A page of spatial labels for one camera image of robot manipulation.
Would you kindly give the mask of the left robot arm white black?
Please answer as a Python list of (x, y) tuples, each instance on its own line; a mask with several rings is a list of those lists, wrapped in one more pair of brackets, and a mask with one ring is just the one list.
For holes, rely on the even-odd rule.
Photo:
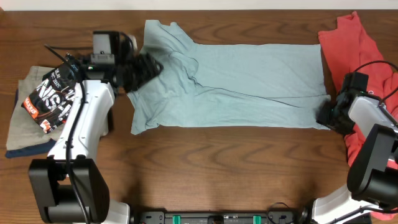
[(136, 38), (96, 30), (93, 51), (85, 57), (62, 57), (43, 82), (39, 96), (60, 94), (56, 78), (73, 82), (73, 103), (66, 108), (63, 131), (44, 159), (29, 166), (29, 180), (45, 223), (133, 223), (128, 204), (112, 200), (96, 156), (109, 131), (108, 114), (119, 89), (136, 91), (162, 72), (150, 54), (138, 52)]

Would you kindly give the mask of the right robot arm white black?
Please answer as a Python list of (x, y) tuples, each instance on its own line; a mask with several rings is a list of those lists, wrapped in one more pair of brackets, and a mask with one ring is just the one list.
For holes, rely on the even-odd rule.
[(304, 223), (346, 223), (369, 212), (397, 213), (397, 121), (366, 91), (368, 76), (344, 77), (336, 101), (323, 105), (317, 123), (347, 135), (357, 126), (364, 137), (344, 186), (318, 198), (302, 213)]

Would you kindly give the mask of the light blue t-shirt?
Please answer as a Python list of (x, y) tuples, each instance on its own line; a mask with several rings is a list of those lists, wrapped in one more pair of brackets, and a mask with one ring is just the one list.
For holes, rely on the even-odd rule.
[(142, 51), (163, 70), (128, 93), (133, 134), (159, 126), (320, 129), (316, 116), (330, 96), (318, 44), (204, 45), (175, 22), (148, 20)]

